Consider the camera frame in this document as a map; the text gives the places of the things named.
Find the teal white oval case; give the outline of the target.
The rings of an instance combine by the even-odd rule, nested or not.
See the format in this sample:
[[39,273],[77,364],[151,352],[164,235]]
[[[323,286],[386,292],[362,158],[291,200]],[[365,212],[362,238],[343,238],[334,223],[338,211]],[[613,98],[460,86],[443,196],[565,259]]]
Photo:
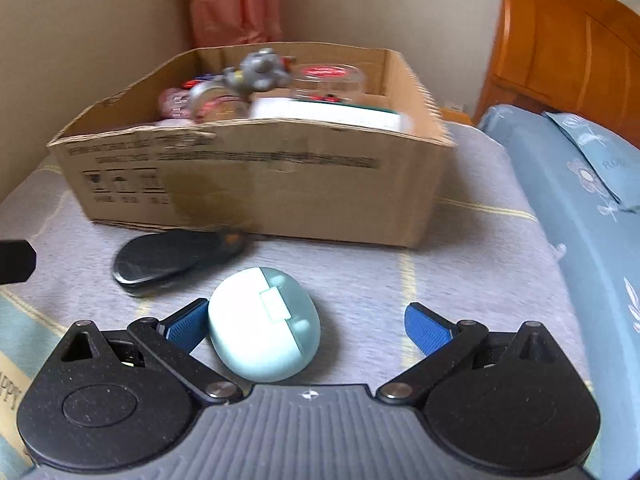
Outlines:
[[306,368],[321,325],[308,292],[280,270],[256,266],[232,274],[208,305],[209,338],[229,370],[249,382],[280,382]]

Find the black oval case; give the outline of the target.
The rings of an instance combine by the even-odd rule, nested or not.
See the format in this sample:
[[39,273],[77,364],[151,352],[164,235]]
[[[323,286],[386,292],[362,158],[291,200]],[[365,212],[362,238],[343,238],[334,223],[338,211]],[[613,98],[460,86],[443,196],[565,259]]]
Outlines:
[[170,287],[193,273],[223,266],[242,255],[248,236],[230,228],[172,229],[133,238],[119,249],[112,277],[131,295]]

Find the pink hamster keychain charm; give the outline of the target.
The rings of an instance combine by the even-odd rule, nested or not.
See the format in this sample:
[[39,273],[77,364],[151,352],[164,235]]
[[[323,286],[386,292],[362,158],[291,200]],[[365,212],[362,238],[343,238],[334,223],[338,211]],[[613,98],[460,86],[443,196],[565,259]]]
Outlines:
[[181,88],[169,88],[158,97],[160,123],[167,125],[192,125],[195,122],[190,107],[190,92]]

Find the glass jar silver lid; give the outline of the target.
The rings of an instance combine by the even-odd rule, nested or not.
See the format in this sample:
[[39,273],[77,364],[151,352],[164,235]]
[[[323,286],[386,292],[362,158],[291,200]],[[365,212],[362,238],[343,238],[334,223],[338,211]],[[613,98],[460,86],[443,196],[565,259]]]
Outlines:
[[222,122],[250,116],[247,102],[221,83],[208,88],[202,84],[189,92],[195,122]]

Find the white green medicine bottle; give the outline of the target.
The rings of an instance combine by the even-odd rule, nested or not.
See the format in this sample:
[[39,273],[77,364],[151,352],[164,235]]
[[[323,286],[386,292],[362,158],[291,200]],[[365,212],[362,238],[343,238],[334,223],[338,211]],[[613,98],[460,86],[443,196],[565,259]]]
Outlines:
[[259,98],[250,106],[252,119],[294,119],[306,122],[408,132],[411,119],[394,110],[346,103],[316,102],[293,98]]

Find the grey shark toy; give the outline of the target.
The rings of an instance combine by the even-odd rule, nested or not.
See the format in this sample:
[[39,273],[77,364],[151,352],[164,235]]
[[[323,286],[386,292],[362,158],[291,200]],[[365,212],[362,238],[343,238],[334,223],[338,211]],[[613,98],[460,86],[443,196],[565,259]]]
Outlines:
[[227,67],[222,72],[226,88],[247,100],[252,94],[286,88],[291,84],[294,56],[280,55],[271,48],[250,52],[238,68]]

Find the clear box red label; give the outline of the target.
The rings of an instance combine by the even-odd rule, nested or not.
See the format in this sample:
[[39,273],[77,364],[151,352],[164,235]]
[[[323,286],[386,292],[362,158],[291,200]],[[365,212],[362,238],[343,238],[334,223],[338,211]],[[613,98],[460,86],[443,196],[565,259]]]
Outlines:
[[366,76],[347,64],[302,64],[292,71],[293,99],[334,104],[359,104]]

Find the grey teal plaid blanket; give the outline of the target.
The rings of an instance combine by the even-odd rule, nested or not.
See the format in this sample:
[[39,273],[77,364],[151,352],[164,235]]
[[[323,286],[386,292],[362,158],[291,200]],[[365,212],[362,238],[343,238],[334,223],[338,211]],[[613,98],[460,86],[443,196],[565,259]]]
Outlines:
[[500,332],[527,320],[544,323],[586,374],[558,254],[506,150],[474,128],[451,125],[449,131],[454,157],[418,249],[258,237],[232,263],[140,297],[112,277],[116,252],[134,232],[89,221],[58,163],[46,158],[1,205],[2,237],[28,240],[37,254],[30,279],[1,291],[2,477],[15,479],[30,466],[15,428],[17,405],[70,324],[90,318],[104,330],[120,330],[145,315],[163,318],[253,266],[290,274],[317,306],[321,344],[299,375],[306,384],[377,387],[418,362],[420,352],[404,331],[410,302]]

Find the brown cardboard box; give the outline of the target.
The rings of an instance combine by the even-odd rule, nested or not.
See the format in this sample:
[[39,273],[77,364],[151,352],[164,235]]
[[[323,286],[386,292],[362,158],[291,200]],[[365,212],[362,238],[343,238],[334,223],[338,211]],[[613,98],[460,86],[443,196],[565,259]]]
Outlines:
[[86,216],[146,228],[236,226],[418,246],[454,141],[411,67],[388,49],[299,41],[274,50],[302,63],[360,68],[366,103],[408,124],[398,132],[297,118],[164,126],[164,90],[239,63],[250,47],[186,51],[86,108],[50,141]]

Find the blue floral bedsheet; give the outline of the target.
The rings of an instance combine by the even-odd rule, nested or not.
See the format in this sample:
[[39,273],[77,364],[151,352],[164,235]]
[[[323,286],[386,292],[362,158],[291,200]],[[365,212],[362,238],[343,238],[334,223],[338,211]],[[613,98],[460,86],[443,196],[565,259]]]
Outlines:
[[478,126],[506,149],[559,258],[602,417],[588,467],[599,479],[631,479],[639,473],[639,211],[623,210],[544,113],[496,105]]

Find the black red toy car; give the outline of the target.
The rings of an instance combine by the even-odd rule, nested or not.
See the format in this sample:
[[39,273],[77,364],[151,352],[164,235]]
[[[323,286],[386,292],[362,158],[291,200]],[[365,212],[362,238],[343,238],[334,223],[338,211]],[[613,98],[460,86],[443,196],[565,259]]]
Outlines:
[[201,76],[194,77],[185,81],[181,85],[182,90],[191,91],[193,88],[201,86],[204,84],[206,88],[209,86],[216,86],[216,84],[220,83],[220,76],[214,74],[203,74]]

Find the blue floral pillow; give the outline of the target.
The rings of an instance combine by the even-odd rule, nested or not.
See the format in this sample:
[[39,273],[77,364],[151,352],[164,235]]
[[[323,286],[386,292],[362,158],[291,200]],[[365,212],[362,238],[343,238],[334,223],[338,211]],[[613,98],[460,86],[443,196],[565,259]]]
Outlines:
[[548,113],[623,210],[639,211],[639,149],[595,122],[570,113]]

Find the wooden headboard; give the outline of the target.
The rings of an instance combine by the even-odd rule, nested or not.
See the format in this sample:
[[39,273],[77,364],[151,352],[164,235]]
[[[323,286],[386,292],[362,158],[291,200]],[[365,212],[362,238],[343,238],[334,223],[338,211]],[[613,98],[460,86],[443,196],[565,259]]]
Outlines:
[[574,113],[639,142],[639,17],[617,0],[502,0],[475,114]]

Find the pink curtain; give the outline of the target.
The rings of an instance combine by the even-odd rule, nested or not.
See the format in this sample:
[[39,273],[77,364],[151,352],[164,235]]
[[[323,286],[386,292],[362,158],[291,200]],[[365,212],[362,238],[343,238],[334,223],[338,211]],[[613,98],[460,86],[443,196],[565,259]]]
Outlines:
[[282,38],[280,0],[190,0],[198,47],[260,44]]

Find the white wall plug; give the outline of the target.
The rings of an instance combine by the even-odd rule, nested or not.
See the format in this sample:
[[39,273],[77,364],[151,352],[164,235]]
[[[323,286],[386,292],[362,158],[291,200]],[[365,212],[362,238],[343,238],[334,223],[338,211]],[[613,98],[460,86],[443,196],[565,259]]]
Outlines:
[[455,112],[455,113],[459,113],[459,114],[465,114],[466,113],[464,105],[453,103],[453,102],[446,102],[444,104],[444,109],[445,110],[450,110],[450,112]]

